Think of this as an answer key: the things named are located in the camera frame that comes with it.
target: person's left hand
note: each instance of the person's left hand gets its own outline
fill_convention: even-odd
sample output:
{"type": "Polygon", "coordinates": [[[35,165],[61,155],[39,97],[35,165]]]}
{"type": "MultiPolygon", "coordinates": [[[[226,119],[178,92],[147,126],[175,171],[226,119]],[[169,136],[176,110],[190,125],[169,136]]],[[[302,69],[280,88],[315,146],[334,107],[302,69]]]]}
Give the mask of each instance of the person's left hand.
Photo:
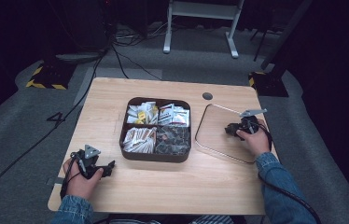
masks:
{"type": "MultiPolygon", "coordinates": [[[[69,169],[71,160],[72,159],[69,159],[63,164],[63,170],[65,174],[69,169]]],[[[72,170],[70,171],[67,179],[67,181],[69,181],[70,179],[71,180],[68,182],[66,195],[74,195],[88,200],[91,197],[93,190],[95,189],[99,180],[102,178],[102,174],[103,168],[100,168],[96,171],[93,177],[91,177],[91,179],[87,179],[79,172],[77,161],[74,161],[72,170]]]]}

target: wooden table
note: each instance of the wooden table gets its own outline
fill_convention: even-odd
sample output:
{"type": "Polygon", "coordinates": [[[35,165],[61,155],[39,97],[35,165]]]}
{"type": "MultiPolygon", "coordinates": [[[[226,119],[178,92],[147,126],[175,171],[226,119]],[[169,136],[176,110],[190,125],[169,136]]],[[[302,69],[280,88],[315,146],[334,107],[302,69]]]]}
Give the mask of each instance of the wooden table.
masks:
{"type": "MultiPolygon", "coordinates": [[[[263,215],[256,165],[218,157],[195,143],[195,133],[209,104],[241,112],[260,109],[256,92],[250,87],[97,77],[63,162],[70,158],[71,152],[84,149],[86,144],[102,151],[97,165],[116,161],[112,175],[101,179],[90,199],[96,212],[263,215]],[[210,92],[213,99],[204,100],[205,92],[210,92]],[[189,103],[192,144],[186,161],[123,158],[119,135],[128,101],[133,97],[189,103]]],[[[59,177],[64,177],[62,167],[58,169],[59,177]]],[[[49,198],[50,210],[56,211],[61,204],[60,189],[61,185],[54,186],[49,198]]]]}

